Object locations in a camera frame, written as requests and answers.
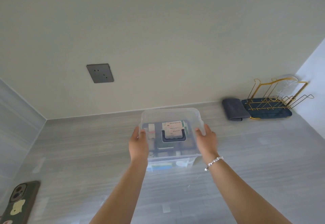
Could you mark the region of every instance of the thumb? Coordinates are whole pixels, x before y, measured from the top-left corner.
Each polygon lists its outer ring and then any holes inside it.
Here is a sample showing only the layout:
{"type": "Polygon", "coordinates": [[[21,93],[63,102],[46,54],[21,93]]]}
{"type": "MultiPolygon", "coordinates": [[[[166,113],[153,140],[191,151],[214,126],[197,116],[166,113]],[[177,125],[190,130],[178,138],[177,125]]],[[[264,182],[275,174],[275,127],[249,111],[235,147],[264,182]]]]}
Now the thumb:
{"type": "Polygon", "coordinates": [[[142,130],[140,131],[139,140],[145,140],[145,141],[147,140],[147,139],[146,139],[146,132],[145,132],[144,129],[142,129],[142,130]]]}
{"type": "Polygon", "coordinates": [[[197,137],[202,136],[202,132],[200,131],[199,128],[195,128],[195,133],[197,137]]]}

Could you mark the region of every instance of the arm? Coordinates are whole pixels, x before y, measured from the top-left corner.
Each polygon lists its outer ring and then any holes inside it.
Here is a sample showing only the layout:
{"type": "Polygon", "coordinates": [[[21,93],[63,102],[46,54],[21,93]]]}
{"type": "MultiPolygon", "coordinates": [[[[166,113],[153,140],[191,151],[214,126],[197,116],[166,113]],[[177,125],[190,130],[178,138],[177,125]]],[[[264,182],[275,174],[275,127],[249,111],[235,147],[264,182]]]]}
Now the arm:
{"type": "MultiPolygon", "coordinates": [[[[206,135],[197,128],[197,144],[206,164],[219,157],[217,137],[207,124],[206,135]]],[[[223,160],[209,167],[213,181],[238,224],[291,224],[276,208],[245,183],[223,160]]]]}
{"type": "Polygon", "coordinates": [[[136,208],[148,165],[146,133],[136,127],[129,141],[131,164],[89,224],[129,224],[136,208]]]}

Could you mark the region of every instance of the transparent lid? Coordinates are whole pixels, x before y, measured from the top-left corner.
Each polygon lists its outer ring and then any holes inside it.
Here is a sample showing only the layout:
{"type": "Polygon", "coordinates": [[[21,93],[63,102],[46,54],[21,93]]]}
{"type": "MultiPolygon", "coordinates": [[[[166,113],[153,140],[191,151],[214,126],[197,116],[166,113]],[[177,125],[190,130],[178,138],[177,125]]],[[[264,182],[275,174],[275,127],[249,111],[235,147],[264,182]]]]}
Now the transparent lid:
{"type": "Polygon", "coordinates": [[[196,108],[149,109],[142,113],[140,129],[149,144],[148,160],[166,160],[200,155],[195,128],[205,135],[204,123],[196,108]]]}

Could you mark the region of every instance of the silver bracelet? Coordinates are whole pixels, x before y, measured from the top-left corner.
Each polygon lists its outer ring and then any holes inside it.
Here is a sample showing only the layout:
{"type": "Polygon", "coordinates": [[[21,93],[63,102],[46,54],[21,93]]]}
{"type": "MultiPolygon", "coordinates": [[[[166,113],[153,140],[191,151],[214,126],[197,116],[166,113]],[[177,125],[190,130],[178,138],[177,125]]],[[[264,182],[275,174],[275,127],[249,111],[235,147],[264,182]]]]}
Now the silver bracelet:
{"type": "Polygon", "coordinates": [[[223,160],[223,156],[215,158],[212,162],[210,162],[210,163],[208,164],[208,166],[204,169],[204,171],[209,171],[209,167],[211,167],[211,165],[212,165],[213,163],[215,163],[215,162],[217,162],[218,160],[221,160],[221,159],[223,160]]]}

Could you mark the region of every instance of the hand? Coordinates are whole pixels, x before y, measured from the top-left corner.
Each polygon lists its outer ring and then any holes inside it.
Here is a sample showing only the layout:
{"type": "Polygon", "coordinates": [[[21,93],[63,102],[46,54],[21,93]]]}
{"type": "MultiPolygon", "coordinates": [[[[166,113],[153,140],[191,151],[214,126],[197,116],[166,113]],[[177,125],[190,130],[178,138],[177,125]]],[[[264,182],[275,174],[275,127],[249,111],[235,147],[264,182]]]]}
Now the hand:
{"type": "Polygon", "coordinates": [[[202,154],[205,164],[212,162],[215,158],[219,157],[217,152],[217,136],[211,131],[207,124],[204,124],[206,135],[203,136],[199,128],[195,129],[196,141],[198,148],[202,154]]]}
{"type": "Polygon", "coordinates": [[[131,156],[131,162],[144,161],[148,163],[149,146],[146,139],[146,132],[140,131],[137,126],[129,141],[129,152],[131,156]]]}

